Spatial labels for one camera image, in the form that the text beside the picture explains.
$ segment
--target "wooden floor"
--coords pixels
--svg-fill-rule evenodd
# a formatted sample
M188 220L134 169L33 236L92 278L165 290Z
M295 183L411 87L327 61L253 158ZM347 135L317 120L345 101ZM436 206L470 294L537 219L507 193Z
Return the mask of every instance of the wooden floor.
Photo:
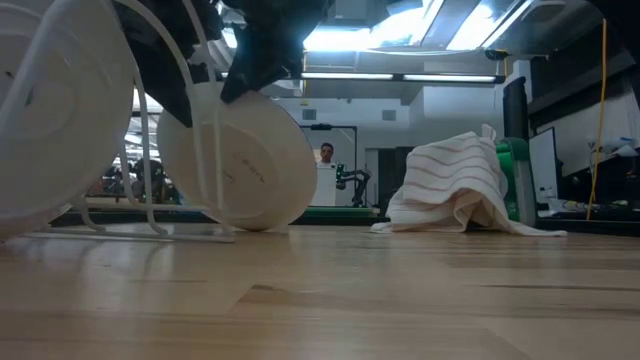
M3 360L638 358L640 239L292 227L0 245Z

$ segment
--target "dish towel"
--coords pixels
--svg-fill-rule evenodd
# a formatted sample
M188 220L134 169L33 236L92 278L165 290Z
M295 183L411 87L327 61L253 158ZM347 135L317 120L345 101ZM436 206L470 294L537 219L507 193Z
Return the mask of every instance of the dish towel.
M509 220L495 138L495 130L483 125L482 137L469 132L415 148L407 157L404 184L389 203L391 222L371 231L463 232L473 220L517 235L566 236Z

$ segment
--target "cable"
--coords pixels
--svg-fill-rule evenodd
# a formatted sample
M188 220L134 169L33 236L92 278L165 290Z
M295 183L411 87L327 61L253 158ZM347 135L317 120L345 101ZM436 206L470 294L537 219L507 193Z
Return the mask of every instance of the cable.
M593 155L596 154L595 150L591 150L591 152L589 153L589 172L591 173L591 184L593 184L594 181L594 174L595 174L595 168L594 168L594 164L593 164ZM596 195L593 195L593 202L595 203L596 201L598 201Z
M600 123L598 124L598 143L596 145L596 164L594 166L593 181L591 182L591 196L587 209L587 221L591 220L591 209L596 197L598 183L598 167L600 165L600 148L602 147L602 125L604 124L604 110L607 100L607 19L602 21L602 93L600 95Z

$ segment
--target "yellow cable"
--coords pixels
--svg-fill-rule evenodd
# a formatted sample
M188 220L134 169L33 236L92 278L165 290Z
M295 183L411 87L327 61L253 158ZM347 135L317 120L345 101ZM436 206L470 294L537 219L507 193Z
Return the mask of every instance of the yellow cable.
M600 95L600 124L598 125L598 143L596 145L596 165L591 182L591 196L587 210L587 221L591 220L591 208L596 199L596 184L598 183L598 166L600 165L600 148L602 147L602 125L604 124L605 102L607 100L607 20L602 22L602 93Z

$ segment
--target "white towel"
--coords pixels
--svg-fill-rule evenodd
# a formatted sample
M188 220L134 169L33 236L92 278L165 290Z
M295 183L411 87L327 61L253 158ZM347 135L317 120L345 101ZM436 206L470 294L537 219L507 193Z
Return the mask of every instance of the white towel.
M502 171L494 143L496 132L473 132L415 148L407 157L404 184L389 203L390 223L373 232L463 232L469 220L526 236L566 236L510 221L500 191Z

